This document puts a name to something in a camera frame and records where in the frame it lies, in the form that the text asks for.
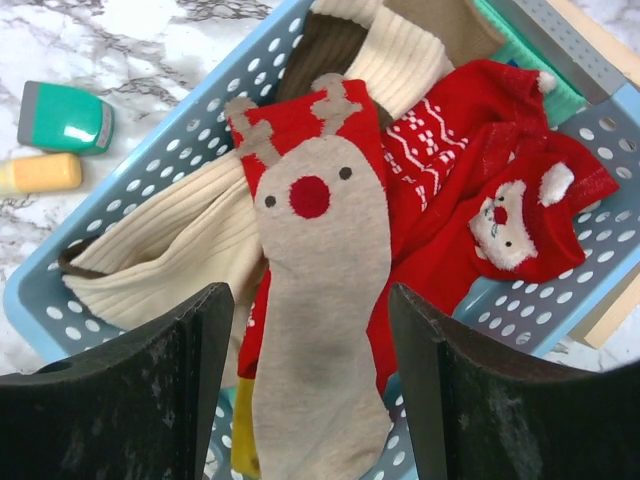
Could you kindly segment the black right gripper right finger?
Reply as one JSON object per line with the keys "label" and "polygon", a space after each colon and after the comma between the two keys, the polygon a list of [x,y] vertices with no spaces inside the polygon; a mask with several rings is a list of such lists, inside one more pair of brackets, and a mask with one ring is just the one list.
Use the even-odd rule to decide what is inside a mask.
{"label": "black right gripper right finger", "polygon": [[635,479],[639,366],[594,373],[514,350],[397,284],[389,295],[422,479]]}

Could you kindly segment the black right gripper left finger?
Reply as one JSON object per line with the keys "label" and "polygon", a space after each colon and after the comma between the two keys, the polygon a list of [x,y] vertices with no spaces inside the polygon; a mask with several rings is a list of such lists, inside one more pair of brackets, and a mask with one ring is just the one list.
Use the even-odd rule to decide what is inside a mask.
{"label": "black right gripper left finger", "polygon": [[213,284],[161,317],[1,379],[5,479],[199,479],[234,303]]}

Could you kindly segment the red beige reindeer sock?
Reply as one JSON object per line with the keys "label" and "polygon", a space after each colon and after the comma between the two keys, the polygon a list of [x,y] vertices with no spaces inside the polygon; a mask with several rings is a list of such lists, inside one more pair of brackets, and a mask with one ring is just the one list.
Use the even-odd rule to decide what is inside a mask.
{"label": "red beige reindeer sock", "polygon": [[384,161],[364,82],[225,109],[269,264],[252,395],[265,479],[357,479],[390,418],[367,328],[391,269]]}

